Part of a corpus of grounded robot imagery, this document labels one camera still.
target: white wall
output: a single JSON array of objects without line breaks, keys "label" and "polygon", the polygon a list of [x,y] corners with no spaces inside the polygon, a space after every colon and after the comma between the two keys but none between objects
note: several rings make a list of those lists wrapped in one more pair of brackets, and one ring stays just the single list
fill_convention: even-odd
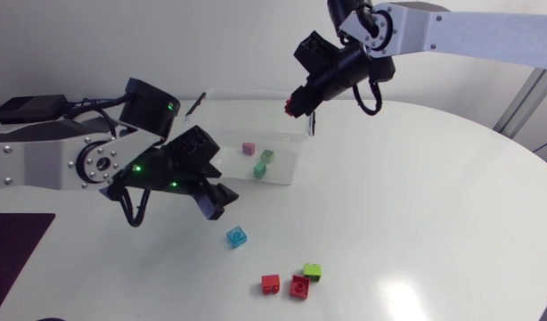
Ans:
[{"label": "white wall", "polygon": [[[547,0],[430,2],[452,11],[547,14]],[[0,104],[15,95],[114,97],[129,77],[179,98],[212,86],[290,92],[306,77],[293,52],[314,29],[338,43],[325,0],[0,0]],[[531,71],[438,53],[396,57],[396,68],[381,88],[385,99],[488,127]],[[529,147],[547,139],[547,101],[542,110],[541,123],[520,136]]]}]

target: red lego brick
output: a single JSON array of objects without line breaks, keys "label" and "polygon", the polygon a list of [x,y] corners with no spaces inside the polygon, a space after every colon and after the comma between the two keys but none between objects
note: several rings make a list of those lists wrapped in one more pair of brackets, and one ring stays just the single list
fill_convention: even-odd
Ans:
[{"label": "red lego brick", "polygon": [[290,295],[300,299],[307,299],[309,294],[309,280],[303,276],[293,276],[291,279]]},{"label": "red lego brick", "polygon": [[256,145],[254,143],[244,143],[241,145],[241,149],[246,155],[252,156],[256,153]]},{"label": "red lego brick", "polygon": [[278,293],[280,291],[280,276],[262,276],[262,291],[264,294]]}]

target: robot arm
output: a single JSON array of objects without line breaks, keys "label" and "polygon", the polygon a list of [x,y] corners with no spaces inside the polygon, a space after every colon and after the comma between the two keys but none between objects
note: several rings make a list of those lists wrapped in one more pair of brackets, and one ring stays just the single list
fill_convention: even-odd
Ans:
[{"label": "robot arm", "polygon": [[[102,190],[121,202],[135,227],[143,221],[151,190],[187,194],[207,219],[218,219],[224,206],[238,198],[226,186],[207,180],[221,176],[209,163],[218,145],[198,127],[164,144],[180,107],[178,100],[137,79],[129,80],[126,92],[113,102],[68,111],[61,110],[61,95],[13,98],[3,105],[0,121],[16,128],[0,132],[0,188]],[[102,111],[121,103],[125,107],[119,120]],[[106,118],[73,120],[88,111]],[[94,126],[94,120],[107,120],[110,130]],[[127,187],[145,191],[136,217]]]},{"label": "robot arm", "polygon": [[[369,115],[382,105],[380,82],[396,72],[392,56],[431,51],[524,64],[547,70],[547,15],[449,12],[426,3],[378,4],[367,0],[328,0],[343,48],[315,32],[296,58],[309,72],[286,105],[294,117],[311,114],[323,101],[353,88]],[[377,106],[363,105],[357,83],[369,79]]]}]

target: lime green lego brick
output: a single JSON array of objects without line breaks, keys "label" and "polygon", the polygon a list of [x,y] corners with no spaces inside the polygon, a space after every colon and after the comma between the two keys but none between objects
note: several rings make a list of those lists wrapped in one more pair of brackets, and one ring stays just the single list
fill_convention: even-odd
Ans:
[{"label": "lime green lego brick", "polygon": [[259,157],[259,159],[265,164],[269,164],[274,160],[274,152],[265,150],[264,152],[262,152],[262,155]]},{"label": "lime green lego brick", "polygon": [[321,280],[321,266],[319,264],[308,264],[303,266],[303,276],[311,281],[319,282]]},{"label": "lime green lego brick", "polygon": [[257,179],[262,179],[262,177],[265,175],[265,171],[265,164],[260,161],[254,168],[254,177]]}]

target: gray metal pole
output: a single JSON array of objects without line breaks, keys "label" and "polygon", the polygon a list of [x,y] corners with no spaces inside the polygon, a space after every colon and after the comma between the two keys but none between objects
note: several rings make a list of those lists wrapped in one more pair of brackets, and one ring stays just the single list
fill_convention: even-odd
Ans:
[{"label": "gray metal pole", "polygon": [[494,127],[513,139],[547,96],[547,70],[535,69]]}]

